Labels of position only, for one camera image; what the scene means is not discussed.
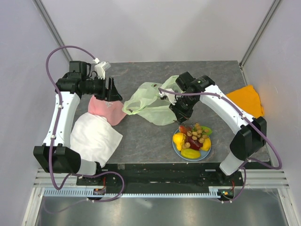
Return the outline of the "red fake watermelon slice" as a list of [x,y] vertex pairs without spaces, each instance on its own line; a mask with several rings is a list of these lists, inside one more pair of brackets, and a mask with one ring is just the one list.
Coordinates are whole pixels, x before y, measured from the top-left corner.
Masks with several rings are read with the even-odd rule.
[[187,134],[188,131],[191,131],[190,126],[180,125],[179,126],[179,132],[183,134]]

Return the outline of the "yellow fake pear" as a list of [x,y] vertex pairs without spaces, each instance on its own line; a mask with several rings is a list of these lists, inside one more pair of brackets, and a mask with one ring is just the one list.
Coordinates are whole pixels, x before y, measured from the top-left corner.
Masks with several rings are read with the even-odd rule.
[[186,135],[184,133],[175,133],[173,135],[173,143],[178,151],[182,150],[182,146],[186,143]]

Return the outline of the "brown fake walnut cluster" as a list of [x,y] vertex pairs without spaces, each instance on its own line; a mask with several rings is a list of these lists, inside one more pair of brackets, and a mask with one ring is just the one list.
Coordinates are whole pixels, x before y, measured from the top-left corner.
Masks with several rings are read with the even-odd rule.
[[182,149],[190,148],[190,143],[187,142],[188,137],[191,137],[193,140],[198,140],[200,143],[203,143],[205,139],[210,138],[207,135],[202,135],[202,126],[199,123],[188,126],[191,127],[191,131],[187,132],[186,143],[182,146]]

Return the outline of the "pale green plastic bag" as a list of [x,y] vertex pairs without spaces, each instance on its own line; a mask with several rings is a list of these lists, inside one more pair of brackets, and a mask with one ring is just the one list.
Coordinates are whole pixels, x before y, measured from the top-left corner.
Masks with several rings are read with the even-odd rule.
[[145,82],[128,101],[125,101],[122,111],[127,115],[139,115],[157,126],[165,126],[177,121],[175,114],[169,108],[170,101],[162,99],[158,88],[172,92],[181,92],[176,84],[177,75],[169,77],[163,84]]

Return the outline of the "dark red fake apple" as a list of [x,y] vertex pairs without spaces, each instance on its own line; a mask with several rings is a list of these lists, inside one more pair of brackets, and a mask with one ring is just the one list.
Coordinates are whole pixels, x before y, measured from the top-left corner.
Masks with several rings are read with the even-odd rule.
[[191,137],[188,137],[187,142],[190,143],[190,148],[193,150],[199,151],[203,146],[198,140],[193,140]]

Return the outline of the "yellow fake lemon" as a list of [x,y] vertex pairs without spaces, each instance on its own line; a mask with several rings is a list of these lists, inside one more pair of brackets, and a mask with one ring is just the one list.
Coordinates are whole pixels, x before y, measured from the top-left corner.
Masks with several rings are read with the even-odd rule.
[[204,140],[203,146],[201,147],[201,150],[209,151],[210,148],[211,148],[211,140],[210,140],[210,138],[207,138],[207,139]]

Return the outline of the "yellow green fake starfruit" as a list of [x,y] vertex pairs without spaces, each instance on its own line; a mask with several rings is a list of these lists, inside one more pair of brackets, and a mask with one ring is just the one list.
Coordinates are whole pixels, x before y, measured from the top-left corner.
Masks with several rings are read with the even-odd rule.
[[182,149],[181,151],[181,156],[184,158],[188,158],[188,159],[197,159],[201,157],[201,153],[200,151],[196,151],[193,149]]

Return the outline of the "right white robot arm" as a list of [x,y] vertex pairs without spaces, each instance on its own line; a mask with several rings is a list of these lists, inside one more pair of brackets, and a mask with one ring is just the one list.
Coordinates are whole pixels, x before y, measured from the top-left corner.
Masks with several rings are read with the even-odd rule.
[[223,119],[235,135],[230,143],[230,153],[219,166],[223,175],[232,175],[248,157],[266,145],[266,120],[263,117],[255,118],[238,107],[211,78],[206,75],[194,78],[185,72],[175,82],[180,88],[179,93],[173,89],[161,89],[160,95],[167,96],[170,109],[179,123],[191,117],[194,105],[200,101]]

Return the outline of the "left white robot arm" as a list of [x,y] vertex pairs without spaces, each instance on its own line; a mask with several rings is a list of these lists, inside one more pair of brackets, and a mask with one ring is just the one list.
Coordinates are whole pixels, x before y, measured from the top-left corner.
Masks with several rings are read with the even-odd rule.
[[71,149],[71,129],[76,109],[84,94],[99,100],[121,101],[114,79],[105,78],[109,62],[94,67],[82,61],[71,61],[69,71],[56,83],[55,109],[47,136],[33,155],[46,173],[70,173],[93,176],[100,168],[97,161],[82,159]]

